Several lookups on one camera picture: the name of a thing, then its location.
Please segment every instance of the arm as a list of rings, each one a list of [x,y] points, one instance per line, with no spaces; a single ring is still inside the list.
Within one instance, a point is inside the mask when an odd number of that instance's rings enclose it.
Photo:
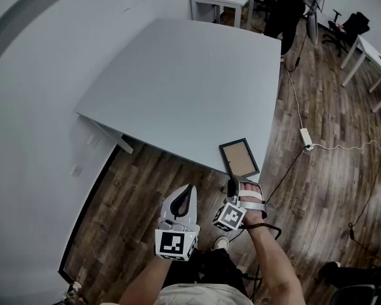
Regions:
[[[241,189],[261,193],[259,188],[250,184],[241,186]],[[258,201],[249,196],[241,198],[243,201]],[[264,222],[261,211],[258,210],[248,210],[243,221],[247,226]],[[254,243],[264,282],[274,303],[277,305],[304,305],[305,300],[299,279],[288,257],[269,230],[266,227],[257,227],[249,229],[248,232]]]
[[[172,261],[155,256],[127,287],[119,304],[153,305],[161,291],[171,263]]]

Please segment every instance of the wooden floor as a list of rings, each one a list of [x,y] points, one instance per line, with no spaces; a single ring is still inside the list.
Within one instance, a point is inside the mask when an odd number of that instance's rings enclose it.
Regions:
[[[232,15],[225,15],[222,21],[231,23]],[[265,25],[257,14],[253,23],[258,29]],[[304,25],[301,21],[286,57],[289,69],[302,45]],[[381,145],[381,111],[370,111],[381,98],[381,87],[372,94],[367,92],[378,73],[365,62],[343,88],[340,83],[359,54],[355,54],[345,71],[340,70],[345,53],[342,58],[336,55],[330,44],[314,46],[306,41],[300,65],[291,73],[303,124],[315,143],[327,147],[360,146],[371,139]],[[264,197],[273,191],[302,150],[299,128],[293,90],[281,67],[272,133],[260,177]],[[91,202],[65,265],[65,271],[82,283],[82,292],[90,304],[118,302],[130,281],[152,258],[159,205],[172,190],[186,183],[197,187],[198,224],[202,228],[199,249],[208,250],[215,238],[223,234],[211,225],[211,220],[223,202],[220,190],[226,175],[134,140],[128,142],[134,153],[119,152],[116,156]],[[317,147],[301,155],[271,199],[267,222],[282,228],[279,243],[302,282],[308,304],[328,304],[335,291],[317,280],[318,270],[325,262],[340,261],[344,266],[359,268],[380,265],[368,259],[367,252],[349,239],[347,226],[366,202],[380,160],[373,145],[361,151],[327,151]],[[381,169],[375,193],[355,232],[356,238],[372,252],[381,251]],[[251,275],[255,272],[257,261],[247,232],[231,243],[229,253],[243,271]],[[251,291],[252,284],[247,284],[247,288]],[[268,302],[263,285],[255,303]]]

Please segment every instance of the shoe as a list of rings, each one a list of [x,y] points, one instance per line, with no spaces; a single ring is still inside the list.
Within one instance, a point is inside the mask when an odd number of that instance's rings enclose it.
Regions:
[[[333,269],[340,268],[340,262],[328,262],[319,271],[321,278],[326,278]]]
[[[226,236],[217,238],[216,242],[213,244],[212,250],[218,250],[219,248],[224,248],[226,251],[229,249],[229,239]]]

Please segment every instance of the black office chair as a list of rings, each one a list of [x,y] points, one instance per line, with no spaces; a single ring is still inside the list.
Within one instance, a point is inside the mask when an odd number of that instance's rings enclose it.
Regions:
[[[331,298],[330,305],[371,305],[375,296],[373,285],[356,285],[337,290]]]
[[[368,26],[370,21],[360,12],[352,13],[348,21],[342,25],[344,31],[341,31],[336,25],[337,17],[340,14],[337,11],[335,11],[335,13],[335,21],[329,22],[329,28],[334,37],[329,34],[324,34],[323,38],[328,37],[329,39],[325,39],[322,43],[333,43],[336,45],[338,50],[337,56],[341,57],[342,50],[347,52],[346,43],[353,45],[358,35],[364,34],[370,30],[370,27]]]
[[[274,0],[262,0],[259,5],[254,9],[254,11],[264,11],[265,12],[265,21],[268,20],[268,15],[270,13],[271,6]]]

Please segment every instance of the white desk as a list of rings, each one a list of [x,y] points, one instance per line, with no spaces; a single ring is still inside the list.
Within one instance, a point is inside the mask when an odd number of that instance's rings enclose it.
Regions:
[[[354,51],[356,48],[359,47],[363,53],[357,60],[356,64],[354,65],[353,69],[350,71],[350,73],[347,75],[347,77],[344,79],[344,82],[342,83],[342,86],[345,87],[351,77],[356,73],[359,66],[363,63],[365,58],[367,57],[370,59],[370,61],[373,62],[374,66],[381,72],[381,54],[364,38],[362,38],[360,35],[357,37],[356,42],[353,44],[349,54],[344,59],[341,69],[344,69],[344,67],[347,65],[348,61],[352,57]],[[381,77],[380,79],[368,90],[370,93],[374,91],[374,89],[381,83]],[[377,112],[381,108],[381,101],[378,102],[376,106],[373,107],[372,111],[373,113]]]
[[[129,153],[111,129],[221,172],[227,170],[219,145],[246,138],[261,170],[280,51],[280,41],[247,30],[157,19],[106,67],[75,111]]]
[[[253,16],[254,0],[190,0],[192,6],[192,20],[197,20],[197,4],[206,3],[216,6],[216,20],[220,22],[220,6],[230,7],[236,10],[236,15],[234,17],[234,26],[240,28],[241,21],[241,9],[247,2],[250,2],[248,7],[248,19],[247,19],[247,30],[251,30],[251,18]]]

